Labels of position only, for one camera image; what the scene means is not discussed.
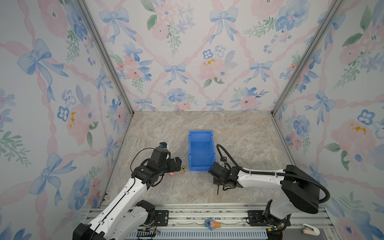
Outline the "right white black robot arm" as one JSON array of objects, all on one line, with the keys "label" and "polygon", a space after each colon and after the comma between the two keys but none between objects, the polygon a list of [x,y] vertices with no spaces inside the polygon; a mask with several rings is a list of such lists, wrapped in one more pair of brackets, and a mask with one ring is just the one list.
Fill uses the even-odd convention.
[{"label": "right white black robot arm", "polygon": [[238,167],[228,169],[213,163],[208,172],[214,177],[214,184],[223,186],[224,191],[259,187],[281,193],[280,199],[268,201],[265,210],[249,214],[249,223],[252,226],[287,225],[289,223],[287,217],[293,213],[317,214],[319,212],[320,189],[317,186],[304,180],[279,175],[292,173],[298,177],[308,177],[293,165],[288,165],[284,170],[260,175],[249,171],[243,172]]}]

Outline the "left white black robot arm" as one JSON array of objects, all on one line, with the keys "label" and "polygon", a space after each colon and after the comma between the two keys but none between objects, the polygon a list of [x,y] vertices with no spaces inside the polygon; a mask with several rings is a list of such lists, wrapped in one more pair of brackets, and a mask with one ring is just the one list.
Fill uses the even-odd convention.
[{"label": "left white black robot arm", "polygon": [[167,143],[153,149],[149,159],[136,167],[131,178],[112,202],[87,225],[79,224],[73,240],[124,240],[140,226],[155,223],[156,207],[142,195],[156,187],[168,173],[181,170],[182,160],[172,158]]}]

